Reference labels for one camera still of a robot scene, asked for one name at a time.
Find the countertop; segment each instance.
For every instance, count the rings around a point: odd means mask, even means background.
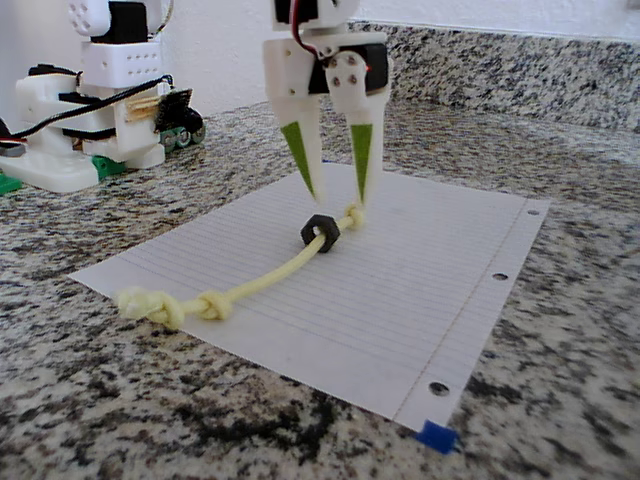
[[[336,118],[326,159],[349,163]],[[640,135],[403,101],[387,120],[387,170],[553,201],[450,422],[456,452],[66,277],[293,172],[260,104],[160,167],[0,197],[0,477],[638,478]]]

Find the notebook paper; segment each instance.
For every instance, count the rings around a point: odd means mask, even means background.
[[[300,252],[313,214],[342,217],[354,171],[325,173],[323,208],[294,174],[71,277],[104,295],[141,286],[180,300],[252,280]],[[548,206],[385,173],[363,229],[228,320],[190,317],[183,330],[415,430],[444,425]]]

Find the black wire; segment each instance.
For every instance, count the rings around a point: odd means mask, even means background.
[[[133,97],[134,95],[144,92],[145,90],[149,90],[150,88],[155,87],[165,80],[169,83],[169,85],[173,87],[173,77],[171,75],[164,75],[160,78],[149,80],[148,82],[130,88],[129,90],[125,90],[124,92],[117,93],[111,97],[105,98],[104,100],[100,100],[99,102],[92,103],[91,105],[86,105],[74,110],[67,110],[66,112],[56,113],[55,115],[52,115],[51,117],[41,121],[31,128],[9,135],[9,139],[23,139],[26,137],[30,137],[31,135],[38,133],[44,127],[51,125],[54,122],[59,122],[60,120],[66,120],[68,118],[78,117],[86,113],[95,112],[96,110],[100,110],[102,108],[113,105],[114,103],[125,100],[129,97]]]

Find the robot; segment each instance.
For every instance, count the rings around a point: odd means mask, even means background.
[[[264,43],[266,92],[311,195],[325,197],[319,98],[328,94],[351,133],[358,203],[382,171],[384,112],[392,62],[384,33],[347,33],[359,0],[272,0],[275,31],[293,39]]]
[[[165,151],[204,139],[202,117],[188,108],[191,92],[168,92],[156,38],[169,18],[163,22],[161,0],[69,0],[68,13],[86,38],[83,71],[38,65],[17,83],[22,118],[36,127],[9,137],[28,148],[5,145],[0,170],[72,192],[125,168],[159,165]],[[56,120],[40,128],[42,119]]]

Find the cable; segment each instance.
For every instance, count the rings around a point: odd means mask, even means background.
[[[41,121],[40,123],[34,125],[31,128],[23,130],[18,133],[13,133],[9,135],[9,139],[12,140],[22,140],[26,137],[29,137],[35,133],[38,133],[40,130],[45,128],[52,123],[59,122],[60,120],[66,120],[68,118],[78,117],[80,115],[84,115],[87,113],[95,112],[96,110],[100,110],[102,108],[113,105],[114,103],[118,103],[122,100],[125,100],[129,97],[133,97],[138,93],[144,92],[145,90],[149,90],[159,83],[166,81],[170,86],[173,87],[173,77],[171,75],[163,75],[160,78],[156,78],[154,80],[149,80],[148,82],[142,83],[137,87],[130,88],[129,90],[125,90],[123,92],[117,93],[111,97],[105,98],[104,100],[100,100],[99,102],[92,103],[91,105],[86,105],[84,107],[76,108],[74,110],[67,110],[66,112],[60,112],[51,117]]]
[[[298,45],[304,48],[314,57],[318,58],[318,50],[313,45],[305,44],[300,38],[300,0],[291,0],[291,11],[289,13],[289,23],[291,24],[291,33],[293,39]]]
[[[169,1],[169,8],[167,8],[167,14],[164,17],[164,21],[162,22],[162,24],[160,24],[160,26],[158,27],[158,30],[156,30],[156,33],[154,35],[152,35],[152,37],[155,37],[156,35],[158,35],[169,24],[169,21],[171,20],[171,17],[173,16],[173,7],[174,7],[174,0],[170,0]]]

